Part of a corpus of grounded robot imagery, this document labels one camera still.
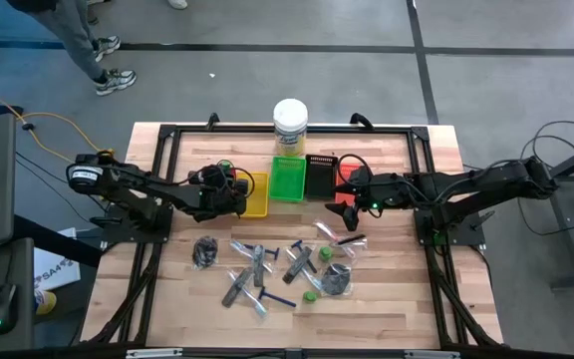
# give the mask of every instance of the white container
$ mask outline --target white container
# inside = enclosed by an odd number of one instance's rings
[[[276,152],[280,156],[300,156],[307,136],[307,106],[296,99],[285,99],[274,108]]]

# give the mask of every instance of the paper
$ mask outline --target paper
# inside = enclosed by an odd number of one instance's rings
[[[74,228],[64,229],[59,233],[74,240],[77,238]],[[80,279],[78,262],[35,248],[35,289],[51,290]]]

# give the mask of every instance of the yellow tray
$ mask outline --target yellow tray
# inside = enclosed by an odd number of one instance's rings
[[[251,173],[256,182],[254,193],[247,199],[247,210],[241,215],[243,218],[261,218],[267,216],[267,195],[269,192],[269,175],[267,173]],[[248,189],[251,189],[251,179],[246,173],[237,172],[238,180],[248,180]]]

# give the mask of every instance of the green tray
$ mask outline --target green tray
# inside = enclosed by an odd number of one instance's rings
[[[304,159],[275,157],[269,177],[269,197],[287,201],[303,200],[306,166]]]

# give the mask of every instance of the wooden tabletop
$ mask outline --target wooden tabletop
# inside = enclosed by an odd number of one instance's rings
[[[127,162],[150,169],[159,123],[136,123]],[[438,172],[462,171],[452,126],[430,126],[430,143]],[[411,171],[406,140],[397,135],[310,134],[308,154],[352,153],[363,157],[374,173]],[[274,156],[272,134],[184,134],[175,180],[228,159],[250,172],[269,172]],[[359,253],[352,267],[353,292],[324,297],[313,304],[302,301],[312,290],[301,276],[291,285],[281,280],[290,265],[281,254],[277,274],[266,276],[272,294],[295,301],[289,306],[263,299],[268,315],[260,320],[250,301],[239,295],[231,308],[220,301],[231,285],[228,268],[239,272],[250,262],[229,246],[230,239],[282,248],[298,239],[309,245],[328,241],[312,225],[315,219],[346,234],[342,219],[322,202],[288,203],[270,200],[269,215],[261,219],[222,216],[196,223],[181,212],[174,215],[170,242],[163,247],[149,325],[148,346],[180,347],[303,347],[303,348],[438,348],[431,304],[429,275],[424,251],[417,245],[409,210],[388,210],[375,219],[361,214],[359,232],[368,237],[368,249]],[[218,264],[193,270],[191,252],[195,240],[211,235],[218,239]],[[97,334],[124,299],[135,245],[119,244],[104,255],[88,308],[82,339]],[[497,341],[501,333],[484,263],[468,247],[454,247],[453,261],[462,301],[484,329]],[[252,293],[258,290],[250,285]],[[454,338],[452,310],[442,297],[449,332]],[[137,303],[133,335],[141,304]]]

